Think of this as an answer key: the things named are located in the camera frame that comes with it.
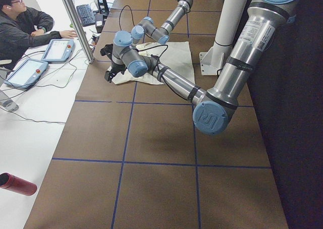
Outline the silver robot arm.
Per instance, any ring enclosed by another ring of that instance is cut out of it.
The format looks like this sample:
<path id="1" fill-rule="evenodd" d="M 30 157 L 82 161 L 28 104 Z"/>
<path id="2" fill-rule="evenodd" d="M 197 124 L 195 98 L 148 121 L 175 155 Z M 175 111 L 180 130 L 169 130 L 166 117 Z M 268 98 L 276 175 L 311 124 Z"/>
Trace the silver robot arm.
<path id="1" fill-rule="evenodd" d="M 208 135 L 224 131 L 238 107 L 237 98 L 256 64 L 268 46 L 275 30 L 295 19 L 299 0 L 225 0 L 213 46 L 201 54 L 201 64 L 218 74 L 215 85 L 203 90 L 160 62 L 156 55 L 143 56 L 136 44 L 147 35 L 166 45 L 169 35 L 187 14 L 193 0 L 176 0 L 177 7 L 160 28 L 145 17 L 131 32 L 120 30 L 112 44 L 101 49 L 111 69 L 106 71 L 109 82 L 118 74 L 129 72 L 139 78 L 154 76 L 175 94 L 195 105 L 193 122 Z"/>
<path id="2" fill-rule="evenodd" d="M 131 31 L 133 44 L 137 44 L 144 35 L 147 35 L 159 44 L 166 44 L 170 38 L 169 35 L 174 30 L 175 26 L 185 14 L 190 12 L 193 5 L 193 0 L 176 1 L 178 2 L 177 7 L 164 21 L 161 27 L 155 27 L 153 19 L 149 16 L 144 17 L 138 25 L 134 26 Z"/>

